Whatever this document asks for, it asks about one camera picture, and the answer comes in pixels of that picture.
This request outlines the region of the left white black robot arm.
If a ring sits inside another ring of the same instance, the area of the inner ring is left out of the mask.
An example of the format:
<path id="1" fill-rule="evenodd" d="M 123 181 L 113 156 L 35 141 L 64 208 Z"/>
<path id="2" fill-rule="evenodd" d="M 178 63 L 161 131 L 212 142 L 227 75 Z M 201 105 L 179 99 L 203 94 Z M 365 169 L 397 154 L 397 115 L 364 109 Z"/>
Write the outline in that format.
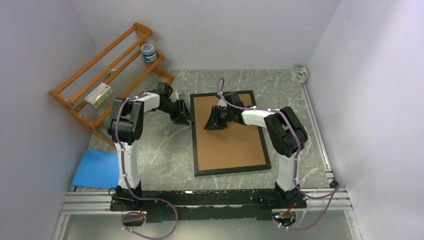
<path id="1" fill-rule="evenodd" d="M 130 210 L 139 209 L 143 203 L 137 164 L 138 142 L 144 129 L 145 113 L 155 111 L 168 114 L 176 125 L 189 126 L 193 122 L 185 101 L 165 82 L 159 82 L 155 89 L 133 97 L 115 98 L 109 115 L 107 132 L 114 142 L 119 160 L 115 194 Z"/>

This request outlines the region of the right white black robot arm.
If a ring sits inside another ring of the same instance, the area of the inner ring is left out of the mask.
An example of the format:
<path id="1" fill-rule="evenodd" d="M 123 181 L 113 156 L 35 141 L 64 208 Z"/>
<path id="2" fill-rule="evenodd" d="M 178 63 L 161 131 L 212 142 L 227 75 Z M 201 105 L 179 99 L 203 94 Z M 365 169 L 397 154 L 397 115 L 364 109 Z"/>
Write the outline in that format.
<path id="1" fill-rule="evenodd" d="M 300 195 L 295 183 L 298 170 L 295 159 L 309 139 L 299 118 L 288 106 L 282 109 L 244 106 L 235 91 L 226 94 L 219 91 L 217 98 L 218 105 L 211 108 L 204 129 L 223 130 L 229 122 L 265 128 L 279 159 L 275 202 L 282 208 L 288 207 Z"/>

